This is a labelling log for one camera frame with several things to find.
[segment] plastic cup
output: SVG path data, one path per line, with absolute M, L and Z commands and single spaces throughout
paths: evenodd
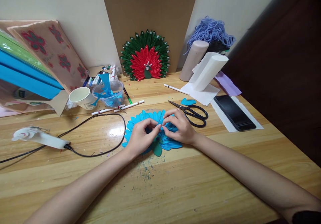
M 121 105 L 124 101 L 124 84 L 119 80 L 110 80 L 110 89 L 113 93 L 117 93 L 111 97 L 108 98 L 100 98 L 99 100 L 103 102 L 107 107 L 115 107 Z M 93 96 L 97 99 L 96 95 L 94 93 L 102 93 L 105 84 L 100 83 L 97 86 L 95 86 L 92 90 Z
M 87 87 L 80 87 L 72 91 L 69 95 L 69 101 L 86 110 L 96 108 L 96 106 L 92 105 L 96 99 L 90 94 L 90 89 Z

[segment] hand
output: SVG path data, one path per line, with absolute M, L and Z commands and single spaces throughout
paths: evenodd
M 166 136 L 185 144 L 193 145 L 195 143 L 197 132 L 193 129 L 188 119 L 180 109 L 171 109 L 166 111 L 163 118 L 164 121 L 162 126 Z M 168 128 L 165 127 L 165 124 L 168 122 L 175 125 L 178 128 L 178 131 L 175 133 L 169 131 Z
M 125 149 L 127 149 L 131 155 L 134 155 L 135 158 L 147 150 L 161 129 L 161 125 L 157 124 L 158 123 L 151 118 L 136 123 Z M 147 134 L 145 131 L 146 127 L 151 129 L 152 132 Z

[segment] paper cup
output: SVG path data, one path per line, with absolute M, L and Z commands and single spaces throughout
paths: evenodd
M 86 110 L 93 110 L 96 108 L 96 106 L 92 105 L 96 99 L 87 87 L 80 87 L 71 92 L 69 95 L 69 101 Z

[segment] power cord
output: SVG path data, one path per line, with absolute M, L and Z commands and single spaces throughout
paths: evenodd
M 80 153 L 76 152 L 69 144 L 66 144 L 66 145 L 64 146 L 64 148 L 65 148 L 65 149 L 68 149 L 68 150 L 71 150 L 73 153 L 75 153 L 75 154 L 77 154 L 77 155 L 79 155 L 79 156 L 82 156 L 82 157 L 97 157 L 97 156 L 105 155 L 105 154 L 107 154 L 107 153 L 109 153 L 109 152 L 112 152 L 113 150 L 117 149 L 117 148 L 121 145 L 121 143 L 123 142 L 123 140 L 124 140 L 124 138 L 125 138 L 126 122 L 125 122 L 124 117 L 123 117 L 122 115 L 120 115 L 120 114 L 113 113 L 113 114 L 100 114 L 100 115 L 91 116 L 91 117 L 89 117 L 88 119 L 86 119 L 86 120 L 84 120 L 83 122 L 81 122 L 81 123 L 80 123 L 79 125 L 77 125 L 76 127 L 72 128 L 71 130 L 68 130 L 68 131 L 66 131 L 65 133 L 62 133 L 62 134 L 58 135 L 57 138 L 63 137 L 64 135 L 72 132 L 73 130 L 77 129 L 79 126 L 83 125 L 84 123 L 86 123 L 87 121 L 89 121 L 89 120 L 91 120 L 91 119 L 93 119 L 93 118 L 96 118 L 96 117 L 98 117 L 98 116 L 106 116 L 106 115 L 119 115 L 119 116 L 123 119 L 123 121 L 124 121 L 124 134 L 123 134 L 123 137 L 122 137 L 121 141 L 119 142 L 119 144 L 118 144 L 117 146 L 115 146 L 115 147 L 112 148 L 111 150 L 108 150 L 108 151 L 106 151 L 106 152 L 99 153 L 99 154 L 96 154 L 96 155 L 83 155 L 83 154 L 80 154 Z M 44 148 L 44 147 L 46 147 L 46 145 L 40 146 L 40 147 L 38 147 L 38 148 L 36 148 L 36 149 L 34 149 L 34 150 L 31 150 L 31 151 L 28 151 L 28 152 L 26 152 L 26 153 L 23 153 L 23 154 L 20 154 L 20 155 L 11 157 L 11 158 L 9 158 L 9 159 L 2 160 L 2 161 L 0 161 L 0 164 L 1 164 L 1 163 L 4 163 L 4 162 L 7 162 L 7 161 L 9 161 L 9 160 L 13 160 L 13 159 L 16 159 L 16 158 L 18 158 L 18 157 L 24 156 L 24 155 L 26 155 L 26 154 L 30 154 L 30 153 L 36 152 L 36 151 L 38 151 L 38 150 L 40 150 L 40 149 L 42 149 L 42 148 Z

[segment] white wall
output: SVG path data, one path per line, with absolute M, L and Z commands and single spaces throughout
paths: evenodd
M 196 0 L 185 42 L 206 15 L 239 41 L 270 1 Z M 104 0 L 0 0 L 0 19 L 57 19 L 87 67 L 120 64 Z

